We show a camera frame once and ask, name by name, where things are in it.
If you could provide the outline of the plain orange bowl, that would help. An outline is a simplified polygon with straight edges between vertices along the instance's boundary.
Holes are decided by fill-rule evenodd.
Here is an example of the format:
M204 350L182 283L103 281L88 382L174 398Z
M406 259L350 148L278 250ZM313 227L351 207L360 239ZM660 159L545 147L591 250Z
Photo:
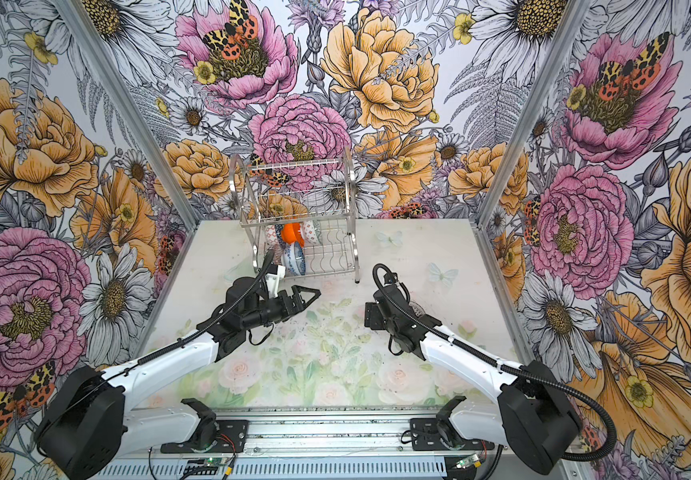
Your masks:
M286 223L282 226L280 236L285 244L299 244L304 247L306 245L305 236L303 234L303 224L300 222Z

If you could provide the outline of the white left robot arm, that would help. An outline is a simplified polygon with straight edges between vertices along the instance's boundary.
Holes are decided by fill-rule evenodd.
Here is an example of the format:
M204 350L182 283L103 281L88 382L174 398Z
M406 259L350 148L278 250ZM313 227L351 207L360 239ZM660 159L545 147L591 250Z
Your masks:
M186 337L153 353L103 371L73 372L50 402L35 442L71 479L89 479L117 456L164 444L206 451L221 440L216 414L201 401L139 412L162 388L217 363L268 329L305 312L320 297L316 288L294 285L271 294L261 278L242 277L226 301Z

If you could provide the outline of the blue floral white bowl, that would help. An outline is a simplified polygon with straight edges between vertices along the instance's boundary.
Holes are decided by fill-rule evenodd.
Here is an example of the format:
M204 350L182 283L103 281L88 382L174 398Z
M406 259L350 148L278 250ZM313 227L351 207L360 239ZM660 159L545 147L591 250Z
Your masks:
M288 244L283 252L283 264L293 276L304 276L307 264L303 247L298 242Z

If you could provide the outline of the dark blue lattice bowl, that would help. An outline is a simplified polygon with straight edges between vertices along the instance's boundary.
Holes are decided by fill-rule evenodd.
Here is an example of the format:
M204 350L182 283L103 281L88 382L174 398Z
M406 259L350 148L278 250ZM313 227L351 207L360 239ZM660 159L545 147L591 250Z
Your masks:
M278 247L282 242L277 225L267 225L265 228L265 236L267 244L271 246L271 248Z

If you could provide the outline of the grey dotted white bowl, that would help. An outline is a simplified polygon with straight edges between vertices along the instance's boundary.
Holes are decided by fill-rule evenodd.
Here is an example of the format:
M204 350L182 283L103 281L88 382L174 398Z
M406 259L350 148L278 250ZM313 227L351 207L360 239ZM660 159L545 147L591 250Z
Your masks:
M411 311L413 311L413 315L417 318L421 318L425 316L425 309L421 307L421 305L417 304L415 301L409 302L409 307L411 307Z

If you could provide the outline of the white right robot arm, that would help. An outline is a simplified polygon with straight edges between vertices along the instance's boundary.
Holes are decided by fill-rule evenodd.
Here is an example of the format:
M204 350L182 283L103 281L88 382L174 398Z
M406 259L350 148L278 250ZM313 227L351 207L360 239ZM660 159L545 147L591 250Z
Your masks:
M389 333L401 352L441 367L483 393L495 407L489 414L463 397L437 416L441 437L485 440L509 447L541 475L551 473L581 432L581 420L551 370L534 361L523 365L497 357L455 335L439 319L417 316L399 288L375 292L365 304L365 327Z

